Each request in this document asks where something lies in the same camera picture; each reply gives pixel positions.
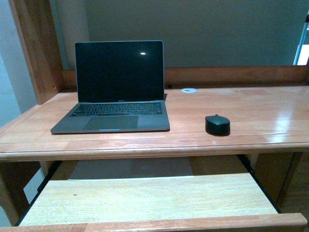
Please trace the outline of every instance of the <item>silver laptop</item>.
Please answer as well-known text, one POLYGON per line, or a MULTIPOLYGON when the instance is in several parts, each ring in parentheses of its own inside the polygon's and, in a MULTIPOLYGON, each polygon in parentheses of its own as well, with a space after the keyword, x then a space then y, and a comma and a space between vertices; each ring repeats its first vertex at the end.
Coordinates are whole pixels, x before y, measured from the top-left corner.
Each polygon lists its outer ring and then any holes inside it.
POLYGON ((75 44, 78 104, 52 134, 168 131, 162 41, 75 44))

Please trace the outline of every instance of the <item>wall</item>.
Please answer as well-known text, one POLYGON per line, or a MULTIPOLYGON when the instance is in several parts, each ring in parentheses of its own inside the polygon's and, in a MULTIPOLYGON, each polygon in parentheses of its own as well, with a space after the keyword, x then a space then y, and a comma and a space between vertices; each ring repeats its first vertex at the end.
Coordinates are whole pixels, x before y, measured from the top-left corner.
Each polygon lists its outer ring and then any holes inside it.
MULTIPOLYGON (((309 8, 309 0, 82 2, 90 41, 163 40, 166 67, 292 65, 309 8)), ((76 16, 70 24, 84 27, 76 16)))
MULTIPOLYGON (((6 86, 1 88, 2 91, 11 94, 11 102, 14 101, 12 96, 13 89, 19 108, 18 112, 16 105, 12 105, 14 117, 16 117, 19 113, 23 113, 36 105, 37 102, 8 1, 0 1, 0 15, 0 53, 9 78, 8 80, 5 74, 3 74, 3 78, 6 79, 6 86)), ((2 107, 10 108, 11 106, 9 103, 6 103, 4 98, 1 98, 0 102, 2 107)))
MULTIPOLYGON (((37 102, 10 5, 6 0, 0 0, 0 15, 0 127, 2 127, 37 102)), ((30 200, 43 178, 43 176, 37 177, 30 182, 34 187, 27 187, 26 195, 30 200)), ((10 223, 3 208, 0 207, 0 227, 4 226, 10 226, 10 223)))

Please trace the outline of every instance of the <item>wood grain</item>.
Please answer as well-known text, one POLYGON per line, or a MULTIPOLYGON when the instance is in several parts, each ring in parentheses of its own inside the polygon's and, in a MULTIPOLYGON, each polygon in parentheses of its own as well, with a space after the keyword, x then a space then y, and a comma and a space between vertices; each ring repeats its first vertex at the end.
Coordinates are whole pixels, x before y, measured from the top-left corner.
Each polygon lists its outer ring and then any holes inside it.
POLYGON ((0 160, 84 160, 267 152, 309 147, 309 87, 166 90, 168 132, 52 135, 50 129, 77 103, 60 93, 0 129, 0 160), (231 121, 231 134, 205 132, 205 116, 231 121))
POLYGON ((64 88, 62 63, 48 0, 10 0, 38 104, 64 88))
POLYGON ((276 213, 249 173, 59 180, 48 182, 20 226, 276 213))
POLYGON ((84 223, 0 228, 0 232, 303 232, 301 214, 273 214, 240 217, 212 217, 122 223, 84 223))
MULTIPOLYGON (((304 84, 306 66, 165 68, 165 86, 304 84)), ((76 89, 75 70, 63 71, 66 88, 76 89)))

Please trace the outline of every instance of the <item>computer mouse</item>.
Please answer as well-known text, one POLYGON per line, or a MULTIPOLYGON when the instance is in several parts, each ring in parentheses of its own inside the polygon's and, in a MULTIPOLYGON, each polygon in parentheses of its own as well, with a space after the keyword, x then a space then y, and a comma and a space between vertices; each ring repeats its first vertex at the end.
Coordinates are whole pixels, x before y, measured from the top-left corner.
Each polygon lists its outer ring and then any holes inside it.
POLYGON ((205 130, 215 136, 227 136, 230 134, 230 120, 219 115, 205 117, 205 130))

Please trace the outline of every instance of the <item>laptop screen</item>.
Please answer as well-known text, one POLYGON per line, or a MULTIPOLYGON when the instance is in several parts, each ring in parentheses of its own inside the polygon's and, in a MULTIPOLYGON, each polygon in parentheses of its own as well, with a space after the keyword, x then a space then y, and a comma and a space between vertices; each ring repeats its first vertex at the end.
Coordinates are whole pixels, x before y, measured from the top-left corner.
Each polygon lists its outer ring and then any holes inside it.
POLYGON ((162 41, 76 43, 79 102, 164 99, 162 41))

